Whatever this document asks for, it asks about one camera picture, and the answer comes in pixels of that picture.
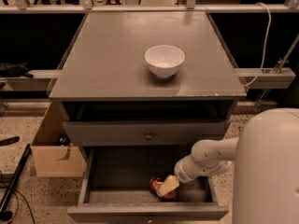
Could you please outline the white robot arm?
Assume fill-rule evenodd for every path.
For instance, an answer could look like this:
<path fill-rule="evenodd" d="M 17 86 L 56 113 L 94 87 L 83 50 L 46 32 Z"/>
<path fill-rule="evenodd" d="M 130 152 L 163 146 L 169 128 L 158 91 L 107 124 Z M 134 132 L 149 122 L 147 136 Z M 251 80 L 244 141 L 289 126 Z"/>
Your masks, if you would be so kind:
<path fill-rule="evenodd" d="M 236 138 L 200 140 L 156 189 L 163 197 L 199 176 L 235 164 L 233 224 L 299 224 L 299 109 L 276 108 L 251 118 Z"/>

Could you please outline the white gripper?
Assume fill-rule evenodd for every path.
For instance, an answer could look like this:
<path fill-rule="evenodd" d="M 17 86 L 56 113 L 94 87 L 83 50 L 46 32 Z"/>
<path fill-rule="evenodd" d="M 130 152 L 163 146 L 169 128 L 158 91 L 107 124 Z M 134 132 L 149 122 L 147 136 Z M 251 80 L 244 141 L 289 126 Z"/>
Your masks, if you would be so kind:
<path fill-rule="evenodd" d="M 175 175 L 169 175 L 161 182 L 156 193 L 161 198 L 174 198 L 176 188 L 180 183 L 190 183 L 199 176 L 210 176 L 217 167 L 216 161 L 196 161 L 192 155 L 185 156 L 177 162 L 174 168 Z"/>

